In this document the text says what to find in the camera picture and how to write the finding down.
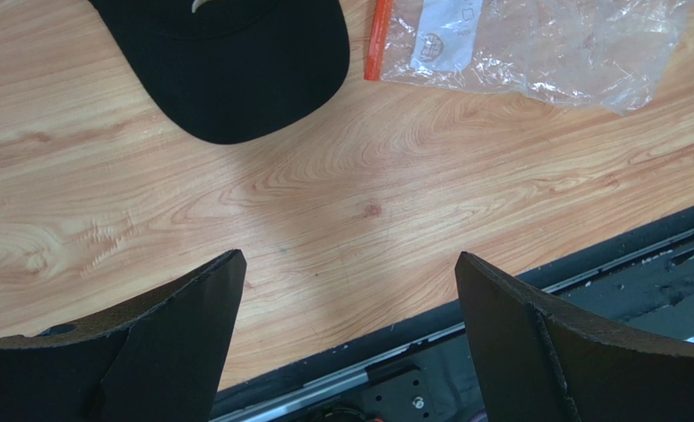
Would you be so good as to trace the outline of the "clear zip top bag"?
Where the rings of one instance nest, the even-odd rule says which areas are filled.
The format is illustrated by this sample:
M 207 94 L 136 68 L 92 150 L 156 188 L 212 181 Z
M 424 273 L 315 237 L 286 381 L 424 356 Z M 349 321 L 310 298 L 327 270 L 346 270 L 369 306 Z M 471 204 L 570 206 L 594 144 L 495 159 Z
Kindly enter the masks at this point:
M 654 97 L 688 1 L 380 1 L 364 76 L 477 94 L 518 92 L 625 114 Z

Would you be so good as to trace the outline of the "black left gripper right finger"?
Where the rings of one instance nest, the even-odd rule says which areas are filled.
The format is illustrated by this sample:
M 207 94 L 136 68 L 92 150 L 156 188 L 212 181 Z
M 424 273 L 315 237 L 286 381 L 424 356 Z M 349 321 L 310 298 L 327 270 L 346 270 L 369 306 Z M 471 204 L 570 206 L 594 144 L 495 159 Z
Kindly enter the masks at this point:
M 455 266 L 491 421 L 694 421 L 694 343 L 632 328 L 469 252 Z

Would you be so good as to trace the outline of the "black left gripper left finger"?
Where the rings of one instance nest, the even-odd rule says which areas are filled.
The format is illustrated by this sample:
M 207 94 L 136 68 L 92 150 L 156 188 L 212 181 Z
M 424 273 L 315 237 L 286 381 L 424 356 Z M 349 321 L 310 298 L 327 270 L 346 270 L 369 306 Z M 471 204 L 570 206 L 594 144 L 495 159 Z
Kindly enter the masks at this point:
M 174 281 L 27 337 L 0 338 L 0 421 L 206 421 L 246 261 L 226 251 Z

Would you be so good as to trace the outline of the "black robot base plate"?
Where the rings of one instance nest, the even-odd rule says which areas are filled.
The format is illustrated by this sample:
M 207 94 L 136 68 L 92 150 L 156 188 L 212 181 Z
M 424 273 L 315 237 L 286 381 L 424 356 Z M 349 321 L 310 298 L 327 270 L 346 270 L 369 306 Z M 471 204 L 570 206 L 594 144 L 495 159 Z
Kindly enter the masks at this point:
M 694 421 L 694 206 L 224 389 L 214 421 Z

